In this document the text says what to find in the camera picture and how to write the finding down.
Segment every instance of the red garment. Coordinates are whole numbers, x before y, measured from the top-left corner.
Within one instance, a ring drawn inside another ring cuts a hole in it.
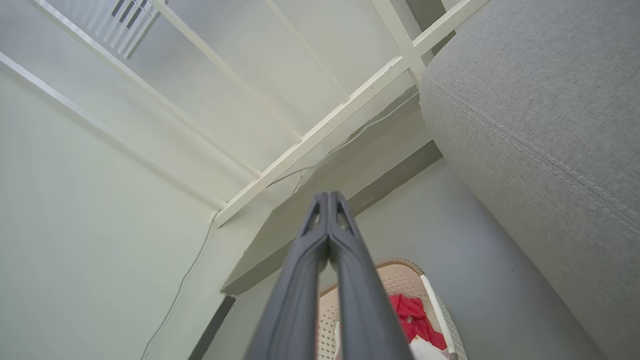
[[[424,312],[420,298],[408,299],[400,294],[389,297],[389,300],[398,315],[398,319],[400,319],[404,335],[406,335],[406,339],[410,343],[418,335],[425,341],[430,341],[433,346],[440,350],[447,348],[444,336],[433,330],[429,319],[427,319],[427,314]]]

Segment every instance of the cable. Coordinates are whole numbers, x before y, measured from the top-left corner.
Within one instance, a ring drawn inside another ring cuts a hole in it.
[[[416,92],[415,94],[411,95],[411,96],[409,97],[409,99],[407,99],[407,100],[403,101],[403,102],[402,102],[402,104],[400,104],[400,105],[396,106],[396,108],[395,108],[395,109],[393,109],[390,113],[386,114],[386,115],[385,115],[385,116],[383,116],[382,118],[380,118],[380,119],[378,119],[378,120],[376,120],[376,121],[374,121],[374,122],[372,122],[372,123],[370,123],[370,124],[366,125],[365,127],[363,127],[363,128],[362,128],[362,130],[360,130],[360,132],[359,132],[358,134],[356,134],[356,136],[352,137],[352,138],[351,138],[349,141],[347,141],[346,143],[344,143],[344,144],[342,144],[342,145],[340,145],[340,146],[336,147],[334,150],[331,150],[327,155],[324,155],[324,157],[323,157],[322,159],[320,159],[320,161],[318,161],[317,163],[315,163],[315,164],[313,164],[313,165],[311,165],[311,166],[307,166],[307,167],[299,168],[299,169],[297,169],[297,170],[296,170],[296,171],[294,171],[294,172],[290,172],[290,173],[288,173],[287,175],[281,176],[281,177],[279,177],[278,179],[276,179],[275,181],[273,181],[271,184],[269,184],[269,186],[271,186],[271,185],[273,185],[273,184],[275,184],[275,183],[278,183],[278,182],[280,182],[280,181],[282,181],[282,180],[284,180],[284,179],[288,178],[289,176],[295,175],[295,174],[297,174],[298,172],[305,171],[305,170],[308,170],[308,169],[310,169],[310,168],[314,168],[314,167],[316,167],[316,166],[320,165],[320,164],[321,164],[321,163],[322,163],[326,158],[328,158],[328,157],[329,157],[329,155],[331,155],[331,154],[333,154],[334,152],[336,152],[336,151],[340,150],[341,148],[343,148],[343,147],[345,147],[345,146],[349,145],[351,142],[353,142],[353,140],[356,140],[356,139],[358,138],[358,136],[362,135],[362,133],[364,133],[364,131],[365,131],[366,129],[368,129],[368,128],[369,128],[369,126],[373,126],[373,125],[375,125],[375,124],[377,124],[377,123],[381,122],[382,120],[385,120],[386,118],[388,118],[389,116],[391,116],[391,114],[395,113],[395,112],[396,112],[396,110],[398,110],[402,105],[406,104],[409,100],[413,99],[413,98],[414,98],[414,97],[416,97],[418,94],[419,94],[419,93],[418,93],[418,92]]]
[[[171,310],[173,309],[173,305],[175,305],[176,300],[178,300],[178,295],[180,295],[180,291],[182,290],[182,285],[184,284],[184,280],[187,278],[187,276],[189,275],[189,273],[191,272],[193,267],[196,265],[196,263],[198,262],[198,259],[200,259],[200,255],[202,254],[202,250],[204,250],[205,245],[207,245],[207,240],[209,240],[209,233],[211,232],[211,228],[212,227],[213,227],[213,220],[211,220],[211,225],[209,226],[209,231],[207,231],[207,237],[204,238],[204,242],[202,243],[202,247],[200,247],[200,251],[198,251],[198,255],[196,256],[196,259],[193,260],[193,263],[189,267],[189,270],[187,270],[186,274],[184,274],[184,276],[182,277],[182,281],[180,282],[180,286],[178,287],[178,292],[175,294],[175,298],[173,298],[173,302],[171,303],[171,306],[169,307],[169,311],[166,312],[166,315],[164,316],[164,319],[160,323],[160,326],[156,329],[156,332],[154,332],[153,336],[151,336],[151,338],[149,339],[149,341],[147,343],[147,346],[145,346],[145,351],[142,352],[142,356],[140,357],[140,360],[143,360],[145,358],[145,355],[147,354],[147,350],[149,349],[149,345],[151,345],[151,341],[154,340],[154,338],[156,337],[158,331],[160,331],[160,329],[162,329],[162,325],[164,325],[164,323],[166,322],[166,319],[169,317],[169,314],[171,313]]]

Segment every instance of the gray floor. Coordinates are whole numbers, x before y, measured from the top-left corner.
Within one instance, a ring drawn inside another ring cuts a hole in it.
[[[444,160],[356,218],[376,260],[418,264],[470,359],[603,359],[555,291]],[[242,359],[278,273],[240,296],[204,359]],[[335,280],[332,270],[321,284]]]

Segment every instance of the beige basket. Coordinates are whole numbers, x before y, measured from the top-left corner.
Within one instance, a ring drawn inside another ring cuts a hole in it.
[[[376,266],[378,275],[389,296],[403,294],[422,299],[424,311],[435,331],[441,332],[447,343],[449,360],[467,360],[458,330],[451,315],[438,295],[433,291],[424,272],[411,261],[389,259]],[[340,320],[338,289],[334,284],[320,294],[318,306],[318,360],[333,360],[335,357],[335,324]]]

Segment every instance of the gray sofa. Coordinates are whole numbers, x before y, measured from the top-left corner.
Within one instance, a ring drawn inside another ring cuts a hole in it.
[[[420,86],[447,161],[609,358],[640,358],[640,1],[492,0]]]

